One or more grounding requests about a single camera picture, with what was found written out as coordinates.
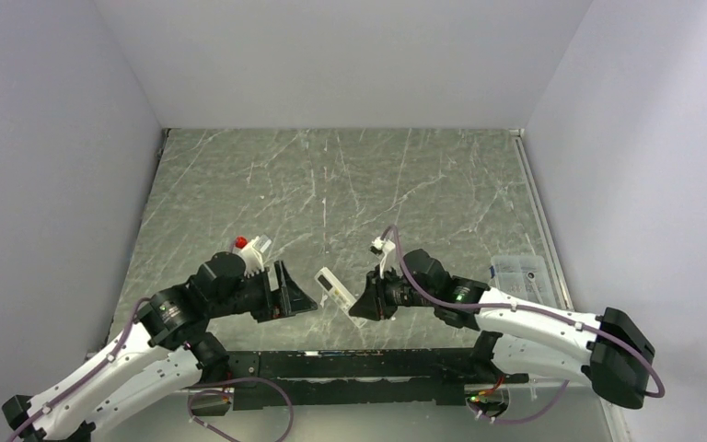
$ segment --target marble tabletop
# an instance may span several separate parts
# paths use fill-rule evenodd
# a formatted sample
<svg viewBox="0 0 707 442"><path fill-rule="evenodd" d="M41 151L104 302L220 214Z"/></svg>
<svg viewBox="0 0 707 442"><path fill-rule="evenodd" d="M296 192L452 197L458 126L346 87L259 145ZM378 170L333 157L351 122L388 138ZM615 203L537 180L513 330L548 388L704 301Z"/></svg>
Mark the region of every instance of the marble tabletop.
<svg viewBox="0 0 707 442"><path fill-rule="evenodd" d="M183 282L236 235L274 241L306 293L323 266L355 295L377 264L372 239L400 226L405 250L424 248L452 274L488 281L491 257L548 260L519 155L505 130L340 129L169 132L112 330L140 297ZM257 324L213 320L229 350L471 346L430 308L356 328L331 299L318 311Z"/></svg>

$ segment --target black end cap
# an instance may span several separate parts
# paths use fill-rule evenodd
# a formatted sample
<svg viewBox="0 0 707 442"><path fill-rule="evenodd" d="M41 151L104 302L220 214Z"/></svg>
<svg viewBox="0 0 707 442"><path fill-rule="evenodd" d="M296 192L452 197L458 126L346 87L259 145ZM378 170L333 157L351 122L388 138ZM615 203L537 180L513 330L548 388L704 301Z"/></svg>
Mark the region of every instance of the black end cap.
<svg viewBox="0 0 707 442"><path fill-rule="evenodd" d="M202 339L191 346L190 350L199 361L197 367L202 370L199 382L202 384L225 379L229 370L229 353L209 331Z"/></svg>
<svg viewBox="0 0 707 442"><path fill-rule="evenodd" d="M448 308L435 307L435 317L446 325L457 329L468 328L476 332L481 330L475 321L475 316L467 311L455 311Z"/></svg>
<svg viewBox="0 0 707 442"><path fill-rule="evenodd" d="M600 330L622 339L650 364L655 359L655 348L623 311L606 308ZM643 407L649 372L618 345L598 336L584 372L592 381L592 390L606 401L632 410Z"/></svg>
<svg viewBox="0 0 707 442"><path fill-rule="evenodd" d="M31 396L16 395L9 398L1 406L1 413L6 418L6 423L9 428L17 430L20 424L26 422L29 418L29 409L31 408Z"/></svg>
<svg viewBox="0 0 707 442"><path fill-rule="evenodd" d="M430 295L440 293L451 284L451 275L443 268L443 264L431 257L426 250L411 250L405 253L403 260L413 279Z"/></svg>
<svg viewBox="0 0 707 442"><path fill-rule="evenodd" d="M348 315L366 320L381 320L377 303L377 272L368 272L365 291L348 309Z"/></svg>
<svg viewBox="0 0 707 442"><path fill-rule="evenodd" d="M94 423L87 423L83 421L82 424L80 424L80 427L72 433L71 436L67 437L61 442L90 442L91 437L90 434L93 433L93 430L96 429L96 424Z"/></svg>

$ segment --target metal edge trim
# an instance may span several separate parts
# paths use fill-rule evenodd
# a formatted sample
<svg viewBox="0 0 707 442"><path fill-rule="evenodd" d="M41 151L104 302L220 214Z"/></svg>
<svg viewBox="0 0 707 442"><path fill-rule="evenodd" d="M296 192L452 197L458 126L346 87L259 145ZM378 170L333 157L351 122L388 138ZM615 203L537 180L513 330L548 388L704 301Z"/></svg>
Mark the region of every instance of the metal edge trim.
<svg viewBox="0 0 707 442"><path fill-rule="evenodd" d="M529 200L532 203L532 210L535 214L536 219L538 219L538 230L540 232L540 237L543 239L543 247L546 251L546 255L549 257L548 265L550 272L554 276L554 288L560 295L560 300L564 302L563 308L573 310L573 301L568 294L568 285L565 282L565 275L562 272L562 266L560 265L560 258L557 255L557 250L554 247L554 240L551 238L551 232L549 230L549 222L546 219L546 214L543 212L543 204L540 203L540 197L538 194L538 188L535 185L535 180L532 178L532 169L527 161L527 153L525 152L524 142L521 136L511 136L511 142L514 144L514 150L519 158L519 166L522 168L522 174L525 177L525 182L527 183L527 194L529 195Z"/></svg>
<svg viewBox="0 0 707 442"><path fill-rule="evenodd" d="M611 440L614 442L632 442L630 428L622 414L622 409L608 401L600 400L603 406L603 415L606 417L606 424L611 433Z"/></svg>

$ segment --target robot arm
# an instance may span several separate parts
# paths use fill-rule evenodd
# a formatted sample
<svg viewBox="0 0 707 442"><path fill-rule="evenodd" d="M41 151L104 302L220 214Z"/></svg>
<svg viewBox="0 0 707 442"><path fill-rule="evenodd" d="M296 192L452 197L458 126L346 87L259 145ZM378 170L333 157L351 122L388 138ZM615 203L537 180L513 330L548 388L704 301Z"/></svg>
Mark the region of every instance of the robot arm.
<svg viewBox="0 0 707 442"><path fill-rule="evenodd" d="M483 282L449 274L421 249L404 255L399 275L394 268L397 246L381 237L373 241L370 250L380 264L367 274L365 291L349 315L386 320L400 306L431 307L446 324L481 332L473 354L483 369L501 375L565 378L591 386L619 406L643 406L650 375L643 361L651 364L655 349L624 312L607 308L596 316L517 299ZM406 269L412 281L405 276ZM439 302L420 294L413 283Z"/></svg>
<svg viewBox="0 0 707 442"><path fill-rule="evenodd" d="M228 356L206 332L211 319L250 313L264 322L318 308L283 262L271 290L261 255L242 251L217 253L185 283L144 299L133 324L66 379L7 401L10 426L25 441L87 441L178 388L225 378Z"/></svg>

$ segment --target gray marble surface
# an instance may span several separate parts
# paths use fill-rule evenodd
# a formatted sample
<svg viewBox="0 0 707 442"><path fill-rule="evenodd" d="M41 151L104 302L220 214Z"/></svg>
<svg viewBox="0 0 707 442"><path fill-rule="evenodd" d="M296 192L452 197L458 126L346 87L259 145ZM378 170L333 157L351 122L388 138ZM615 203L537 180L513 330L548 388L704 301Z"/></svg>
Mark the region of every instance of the gray marble surface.
<svg viewBox="0 0 707 442"><path fill-rule="evenodd" d="M536 390L510 388L514 408L504 419L529 416L554 396L556 387ZM220 436L190 425L187 395L167 396L118 425L98 442L220 442ZM294 442L612 442L603 404L592 390L569 388L542 418L524 425L489 425L476 421L464 406L431 402L313 405L295 407L295 421L286 441ZM237 440L275 440L285 430L285 407L236 411L204 420Z"/></svg>
<svg viewBox="0 0 707 442"><path fill-rule="evenodd" d="M150 194L112 329L139 297L185 281L235 235L274 239L318 302L327 266L354 293L376 265L369 243L390 223L452 274L488 280L496 254L546 257L518 156L502 130L172 130ZM402 308L357 329L331 300L257 324L214 320L229 350L470 346L477 333Z"/></svg>

